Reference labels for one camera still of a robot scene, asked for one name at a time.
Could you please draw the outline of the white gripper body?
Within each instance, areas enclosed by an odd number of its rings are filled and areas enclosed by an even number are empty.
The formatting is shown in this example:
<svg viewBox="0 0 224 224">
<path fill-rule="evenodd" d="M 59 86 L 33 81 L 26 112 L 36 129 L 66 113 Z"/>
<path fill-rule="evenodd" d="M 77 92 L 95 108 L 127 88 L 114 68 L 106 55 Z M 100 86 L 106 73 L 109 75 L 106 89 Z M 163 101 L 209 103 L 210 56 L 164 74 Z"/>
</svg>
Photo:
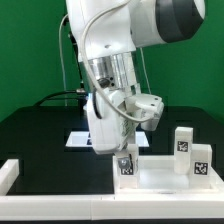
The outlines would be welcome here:
<svg viewBox="0 0 224 224">
<path fill-rule="evenodd" d="M 159 96 L 142 93 L 138 84 L 120 89 L 107 87 L 103 92 L 115 108 L 137 122 L 115 112 L 93 88 L 87 101 L 87 119 L 92 147 L 97 154 L 121 151 L 138 125 L 148 131 L 156 129 L 164 108 Z"/>
</svg>

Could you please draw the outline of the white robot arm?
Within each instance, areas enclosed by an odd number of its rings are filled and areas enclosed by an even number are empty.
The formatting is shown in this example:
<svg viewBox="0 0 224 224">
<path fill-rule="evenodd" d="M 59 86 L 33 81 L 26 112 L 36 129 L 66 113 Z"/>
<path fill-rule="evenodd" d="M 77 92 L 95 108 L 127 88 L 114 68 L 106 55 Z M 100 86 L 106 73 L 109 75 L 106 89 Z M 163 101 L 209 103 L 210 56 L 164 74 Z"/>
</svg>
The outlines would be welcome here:
<svg viewBox="0 0 224 224">
<path fill-rule="evenodd" d="M 138 48 L 192 38 L 205 18 L 204 0 L 66 0 L 78 61 L 89 82 L 92 147 L 113 154 L 121 170 L 134 165 L 137 127 L 153 131 L 162 99 L 141 92 L 133 56 Z"/>
</svg>

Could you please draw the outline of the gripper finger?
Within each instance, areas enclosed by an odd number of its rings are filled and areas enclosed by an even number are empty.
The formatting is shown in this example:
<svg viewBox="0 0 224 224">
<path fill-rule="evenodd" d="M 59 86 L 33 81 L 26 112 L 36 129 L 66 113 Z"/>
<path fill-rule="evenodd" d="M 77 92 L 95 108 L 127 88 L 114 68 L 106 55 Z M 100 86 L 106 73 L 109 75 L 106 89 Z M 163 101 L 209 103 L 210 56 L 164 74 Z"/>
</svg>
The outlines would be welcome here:
<svg viewBox="0 0 224 224">
<path fill-rule="evenodd" d="M 130 155 L 126 155 L 118 159 L 118 166 L 120 169 L 129 169 L 131 167 Z"/>
</svg>

